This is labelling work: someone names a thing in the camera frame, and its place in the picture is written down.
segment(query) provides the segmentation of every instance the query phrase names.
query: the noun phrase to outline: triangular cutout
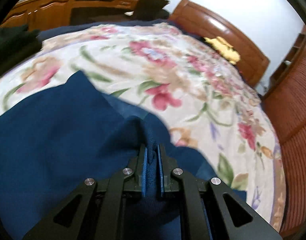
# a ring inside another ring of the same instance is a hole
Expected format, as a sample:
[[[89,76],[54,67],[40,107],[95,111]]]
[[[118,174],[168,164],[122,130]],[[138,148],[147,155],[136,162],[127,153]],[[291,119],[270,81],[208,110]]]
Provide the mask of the triangular cutout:
[[[81,199],[82,195],[77,195],[54,217],[53,222],[69,228],[77,211],[77,207],[80,205]]]
[[[223,194],[223,198],[233,220],[234,226],[240,227],[253,220],[253,217],[229,194]]]

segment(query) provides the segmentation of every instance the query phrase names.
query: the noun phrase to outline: bed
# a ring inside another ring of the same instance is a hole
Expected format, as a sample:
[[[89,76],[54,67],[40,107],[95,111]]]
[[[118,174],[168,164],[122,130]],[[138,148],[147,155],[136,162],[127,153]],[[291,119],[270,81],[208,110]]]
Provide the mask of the bed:
[[[156,114],[176,146],[198,149],[226,184],[247,191],[247,203],[279,231],[286,197],[280,146],[249,86],[269,60],[231,23],[189,0],[170,20],[188,33],[225,38],[240,62],[234,67],[167,23],[93,26],[45,40],[39,53],[1,77],[0,115],[82,70],[98,90]]]

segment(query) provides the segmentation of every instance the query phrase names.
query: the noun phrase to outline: dark cloth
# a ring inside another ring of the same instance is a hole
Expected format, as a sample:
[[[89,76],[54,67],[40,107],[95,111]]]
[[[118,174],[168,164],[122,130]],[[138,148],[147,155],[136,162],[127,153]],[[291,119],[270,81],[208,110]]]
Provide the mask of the dark cloth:
[[[157,19],[164,19],[167,20],[169,18],[169,12],[165,9],[161,9],[155,16]]]
[[[176,206],[157,201],[156,147],[196,177],[216,173],[204,157],[175,147],[164,124],[144,109],[97,91],[81,72],[31,95],[0,116],[0,218],[21,239],[86,178],[105,179],[148,149],[146,198],[131,203],[128,239],[180,239]],[[246,193],[239,192],[246,200]]]
[[[27,25],[0,28],[0,76],[42,48],[39,30],[27,30]]]
[[[40,34],[38,35],[38,39],[40,41],[44,41],[49,38],[55,37],[57,35],[86,30],[88,28],[91,28],[92,26],[97,26],[100,24],[116,24],[119,26],[153,26],[154,24],[162,23],[162,22],[166,22],[166,20],[157,19],[157,20],[149,21],[149,22],[146,22],[146,21],[95,22],[95,23],[88,23],[88,24],[82,24],[82,25],[77,25],[77,26],[63,26],[63,27],[58,27],[55,29],[40,32]]]

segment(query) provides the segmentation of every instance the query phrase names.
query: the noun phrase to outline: blue blanket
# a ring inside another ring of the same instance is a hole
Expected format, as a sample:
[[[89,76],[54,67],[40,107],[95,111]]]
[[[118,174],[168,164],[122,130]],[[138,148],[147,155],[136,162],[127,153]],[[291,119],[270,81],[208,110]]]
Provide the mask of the blue blanket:
[[[97,91],[81,71],[64,85],[25,98],[0,116],[5,229],[14,240],[21,239],[78,184],[109,178],[145,144],[147,197],[128,206],[128,238],[180,239],[178,210],[155,200],[158,143],[182,169],[202,179],[216,176],[198,151],[171,144],[155,115]],[[245,192],[240,196],[246,200]]]
[[[62,26],[62,27],[42,31],[37,36],[37,39],[39,41],[44,41],[44,40],[47,40],[49,38],[55,37],[57,35],[82,31],[82,30],[91,28],[92,26],[98,26],[100,24],[116,24],[116,25],[120,25],[120,26],[153,26],[154,24],[163,23],[163,22],[167,22],[167,23],[179,28],[179,26],[174,24],[172,21],[162,20],[162,19],[157,19],[157,20],[149,21],[149,22],[139,21],[139,20],[128,21],[128,22],[95,22],[95,23],[88,23],[88,24],[82,24],[82,25]]]

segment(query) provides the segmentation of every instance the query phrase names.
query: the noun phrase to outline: black gripper frame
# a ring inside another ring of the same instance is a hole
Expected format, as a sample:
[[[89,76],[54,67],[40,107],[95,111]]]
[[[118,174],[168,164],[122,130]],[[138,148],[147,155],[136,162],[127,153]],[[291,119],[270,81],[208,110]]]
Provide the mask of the black gripper frame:
[[[281,236],[223,181],[215,185],[183,171],[158,146],[159,198],[180,203],[181,240],[281,240]],[[126,199],[145,194],[147,149],[130,159],[131,174],[81,183],[23,240],[123,240]]]

